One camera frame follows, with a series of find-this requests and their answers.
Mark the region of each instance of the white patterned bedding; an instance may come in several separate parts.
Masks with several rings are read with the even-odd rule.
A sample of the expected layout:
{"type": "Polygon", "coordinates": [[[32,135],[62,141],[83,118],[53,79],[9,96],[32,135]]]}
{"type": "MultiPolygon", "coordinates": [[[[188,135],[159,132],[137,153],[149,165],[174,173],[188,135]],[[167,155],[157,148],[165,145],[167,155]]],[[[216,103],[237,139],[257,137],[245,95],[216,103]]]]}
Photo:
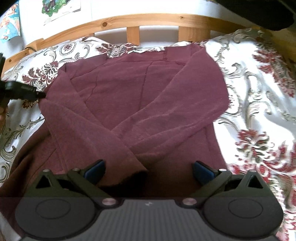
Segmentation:
{"type": "MultiPolygon", "coordinates": [[[[190,43],[179,42],[174,46],[187,44],[190,43]]],[[[291,71],[261,31],[238,30],[197,44],[205,46],[221,67],[229,90],[229,108],[214,122],[222,155],[233,173],[257,169],[262,174],[285,214],[277,236],[281,241],[295,240],[296,93],[291,71]]],[[[94,37],[79,39],[31,54],[4,79],[44,90],[64,63],[106,52],[113,58],[124,53],[161,50],[163,47],[116,46],[94,37]]],[[[7,179],[17,152],[43,121],[37,103],[9,103],[0,138],[0,186],[7,179]]],[[[11,231],[5,233],[4,223],[0,221],[0,230],[7,240],[17,240],[11,231]]]]}

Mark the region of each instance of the white wall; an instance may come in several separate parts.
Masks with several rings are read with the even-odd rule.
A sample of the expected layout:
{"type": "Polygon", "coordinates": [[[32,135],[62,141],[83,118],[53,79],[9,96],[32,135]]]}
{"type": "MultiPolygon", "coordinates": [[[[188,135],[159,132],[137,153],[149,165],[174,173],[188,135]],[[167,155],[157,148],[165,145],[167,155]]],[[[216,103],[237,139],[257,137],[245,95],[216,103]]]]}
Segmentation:
{"type": "MultiPolygon", "coordinates": [[[[228,11],[224,7],[204,0],[129,0],[102,1],[81,0],[81,11],[67,14],[45,26],[45,15],[41,13],[42,0],[20,0],[22,38],[0,43],[0,51],[6,57],[19,52],[24,45],[40,38],[48,38],[63,30],[93,20],[133,13],[189,13],[221,18],[245,26],[252,23],[228,11]]],[[[156,46],[174,43],[178,39],[178,27],[141,27],[141,45],[156,46]]],[[[118,44],[126,42],[125,29],[98,33],[97,37],[118,44]]]]}

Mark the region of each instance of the wooden bed frame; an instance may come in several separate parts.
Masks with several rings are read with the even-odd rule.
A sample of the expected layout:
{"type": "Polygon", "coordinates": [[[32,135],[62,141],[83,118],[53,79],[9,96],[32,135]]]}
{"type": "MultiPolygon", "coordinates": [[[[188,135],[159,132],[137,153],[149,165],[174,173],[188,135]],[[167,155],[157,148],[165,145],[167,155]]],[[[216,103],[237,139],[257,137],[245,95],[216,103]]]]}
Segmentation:
{"type": "MultiPolygon", "coordinates": [[[[127,28],[127,42],[139,45],[139,26],[151,25],[179,26],[178,41],[193,42],[200,42],[202,40],[210,39],[211,30],[228,34],[238,29],[246,28],[245,26],[225,20],[193,14],[131,14],[104,18],[85,23],[74,28],[65,30],[47,39],[35,40],[34,42],[28,44],[26,47],[31,47],[34,50],[38,51],[68,40],[72,41],[81,37],[94,36],[96,32],[124,27],[127,28]]],[[[288,55],[291,60],[296,62],[296,41],[295,43],[291,44],[290,42],[284,40],[275,40],[277,40],[276,42],[278,43],[281,51],[284,51],[286,53],[285,55],[288,55]]],[[[23,51],[8,58],[5,61],[2,75],[5,71],[14,67],[22,58],[33,53],[34,50],[32,50],[31,48],[26,48],[23,51]]]]}

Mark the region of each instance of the wall picture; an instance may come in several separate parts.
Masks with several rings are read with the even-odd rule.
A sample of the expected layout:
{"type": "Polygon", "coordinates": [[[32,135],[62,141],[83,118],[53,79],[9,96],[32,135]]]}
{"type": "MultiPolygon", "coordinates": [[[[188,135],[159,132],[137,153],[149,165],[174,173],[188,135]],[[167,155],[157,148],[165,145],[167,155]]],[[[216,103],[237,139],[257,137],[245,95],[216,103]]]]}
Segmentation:
{"type": "Polygon", "coordinates": [[[44,24],[81,9],[80,0],[42,0],[42,5],[42,13],[47,17],[44,24]]]}
{"type": "Polygon", "coordinates": [[[20,10],[18,1],[0,19],[0,40],[2,43],[20,36],[20,10]]]}

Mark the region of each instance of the blue gripper pad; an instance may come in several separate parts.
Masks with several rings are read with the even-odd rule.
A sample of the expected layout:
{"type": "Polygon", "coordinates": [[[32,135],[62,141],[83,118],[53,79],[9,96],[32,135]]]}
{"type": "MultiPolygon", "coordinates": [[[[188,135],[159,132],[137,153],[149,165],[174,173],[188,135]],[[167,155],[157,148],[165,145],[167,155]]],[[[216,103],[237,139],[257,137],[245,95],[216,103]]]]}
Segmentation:
{"type": "Polygon", "coordinates": [[[93,185],[96,185],[101,178],[105,174],[105,163],[104,161],[100,161],[99,163],[95,164],[93,167],[88,169],[83,177],[88,180],[93,185]]]}
{"type": "Polygon", "coordinates": [[[201,165],[197,161],[192,165],[194,178],[203,186],[213,180],[216,175],[213,171],[201,165]]]}

